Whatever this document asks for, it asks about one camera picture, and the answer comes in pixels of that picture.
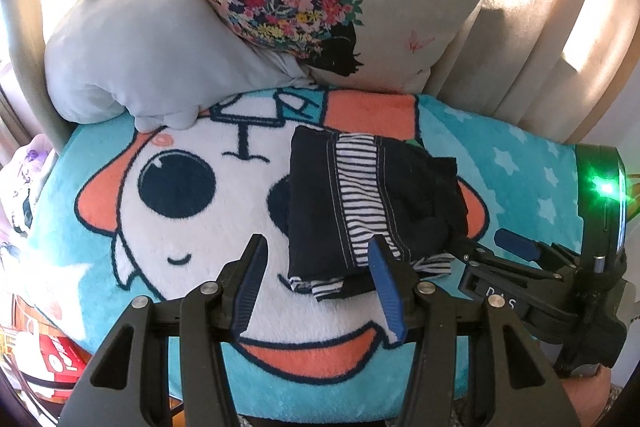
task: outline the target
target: glowing green led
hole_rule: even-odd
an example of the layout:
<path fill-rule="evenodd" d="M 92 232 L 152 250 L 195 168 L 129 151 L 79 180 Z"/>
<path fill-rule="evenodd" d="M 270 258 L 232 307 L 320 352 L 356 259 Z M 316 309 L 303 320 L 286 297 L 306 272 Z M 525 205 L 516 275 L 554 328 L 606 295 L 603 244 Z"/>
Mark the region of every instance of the glowing green led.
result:
<path fill-rule="evenodd" d="M 610 198 L 616 201 L 620 200 L 618 180 L 606 180 L 599 176 L 594 176 L 591 181 L 596 187 L 596 192 L 603 198 Z"/>

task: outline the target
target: orange patch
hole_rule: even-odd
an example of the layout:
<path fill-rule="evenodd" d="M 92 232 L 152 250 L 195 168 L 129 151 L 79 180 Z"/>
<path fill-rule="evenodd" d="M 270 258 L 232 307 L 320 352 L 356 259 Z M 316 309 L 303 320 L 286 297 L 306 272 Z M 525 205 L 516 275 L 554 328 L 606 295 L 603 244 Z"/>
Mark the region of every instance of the orange patch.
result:
<path fill-rule="evenodd" d="M 466 208 L 468 210 L 468 214 L 466 214 L 468 233 L 466 236 L 470 238 L 478 237 L 484 231 L 486 225 L 486 208 L 478 195 L 476 195 L 466 183 L 458 181 L 458 185 L 460 186 L 460 190 L 462 190 L 462 195 L 465 198 Z"/>
<path fill-rule="evenodd" d="M 158 147 L 171 147 L 174 144 L 174 139 L 170 134 L 162 132 L 160 134 L 156 134 L 153 140 L 151 140 L 151 143 Z"/>
<path fill-rule="evenodd" d="M 133 156 L 152 136 L 136 133 L 129 146 L 82 188 L 76 200 L 76 212 L 87 225 L 103 232 L 116 231 L 118 194 L 124 173 Z"/>
<path fill-rule="evenodd" d="M 336 346 L 304 349 L 241 346 L 266 365 L 299 378 L 328 379 L 348 374 L 367 356 L 376 338 L 376 330 L 369 328 L 359 336 Z"/>
<path fill-rule="evenodd" d="M 398 140 L 415 138 L 415 97 L 409 94 L 334 90 L 327 97 L 327 127 Z"/>

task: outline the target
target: silver screw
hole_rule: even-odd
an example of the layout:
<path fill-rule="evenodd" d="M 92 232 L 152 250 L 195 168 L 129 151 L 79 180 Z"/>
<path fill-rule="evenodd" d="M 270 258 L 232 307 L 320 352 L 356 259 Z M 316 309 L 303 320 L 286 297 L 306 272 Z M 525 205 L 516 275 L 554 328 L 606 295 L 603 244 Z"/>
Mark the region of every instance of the silver screw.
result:
<path fill-rule="evenodd" d="M 147 304 L 149 304 L 149 297 L 145 297 L 144 295 L 135 297 L 131 301 L 131 305 L 137 310 L 144 308 Z"/>
<path fill-rule="evenodd" d="M 418 292 L 422 295 L 431 295 L 436 293 L 436 285 L 429 281 L 422 281 L 418 283 Z"/>
<path fill-rule="evenodd" d="M 502 308 L 504 306 L 504 297 L 502 295 L 498 295 L 497 293 L 489 295 L 488 301 L 489 306 L 493 308 Z"/>
<path fill-rule="evenodd" d="M 209 281 L 200 286 L 200 293 L 203 295 L 213 295 L 218 292 L 219 288 L 217 282 Z"/>

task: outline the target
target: cartoon face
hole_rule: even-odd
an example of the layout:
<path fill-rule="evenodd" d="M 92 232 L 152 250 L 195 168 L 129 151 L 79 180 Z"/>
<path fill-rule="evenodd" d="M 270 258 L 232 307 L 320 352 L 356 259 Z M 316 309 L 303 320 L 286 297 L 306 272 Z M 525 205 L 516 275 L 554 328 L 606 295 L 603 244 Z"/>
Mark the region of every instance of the cartoon face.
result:
<path fill-rule="evenodd" d="M 397 339 L 377 293 L 318 302 L 283 282 L 289 270 L 290 144 L 301 123 L 278 111 L 267 114 L 255 105 L 260 100 L 236 97 L 188 130 L 137 135 L 86 184 L 76 211 L 85 226 L 113 238 L 118 283 L 127 288 L 141 277 L 164 299 L 215 280 L 252 234 L 261 233 L 268 265 L 236 348 L 289 380 L 345 380 L 380 342 L 392 346 Z M 471 194 L 468 187 L 463 193 L 465 199 Z M 115 214 L 97 208 L 97 201 L 111 201 Z"/>

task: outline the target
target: cartoon blanket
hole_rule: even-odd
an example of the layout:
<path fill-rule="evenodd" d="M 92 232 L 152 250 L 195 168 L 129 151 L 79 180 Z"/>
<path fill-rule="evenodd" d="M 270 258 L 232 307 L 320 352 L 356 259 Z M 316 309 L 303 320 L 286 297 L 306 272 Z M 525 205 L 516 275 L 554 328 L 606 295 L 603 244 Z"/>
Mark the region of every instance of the cartoon blanket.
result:
<path fill-rule="evenodd" d="M 225 100 L 185 131 L 137 134 L 128 115 L 78 128 L 40 197 L 26 254 L 55 275 L 60 327 L 95 350 L 134 296 L 185 295 L 259 232 L 270 256 L 254 314 L 241 342 L 223 347 L 238 412 L 307 423 L 397 415 L 414 345 L 396 344 L 377 294 L 318 302 L 284 281 L 290 141 L 301 124 L 455 156 L 470 235 L 499 255 L 500 227 L 580 250 L 572 147 L 428 96 L 267 90 Z M 455 261 L 437 282 L 460 296 L 461 273 Z M 465 339 L 458 353 L 460 395 Z"/>

